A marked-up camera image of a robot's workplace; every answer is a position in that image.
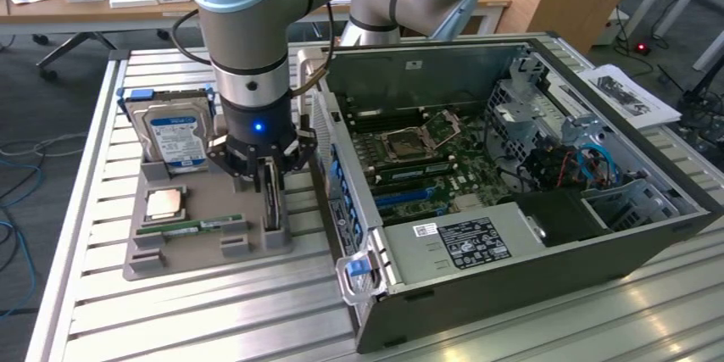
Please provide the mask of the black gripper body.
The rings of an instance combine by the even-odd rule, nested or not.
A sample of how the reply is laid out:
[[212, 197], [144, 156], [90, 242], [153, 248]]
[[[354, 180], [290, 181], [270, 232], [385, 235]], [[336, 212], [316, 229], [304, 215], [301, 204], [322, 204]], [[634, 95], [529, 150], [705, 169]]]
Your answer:
[[282, 97], [262, 107], [244, 107], [220, 98], [226, 122], [226, 147], [246, 156], [254, 148], [257, 157], [282, 153], [296, 139], [290, 116], [290, 98]]

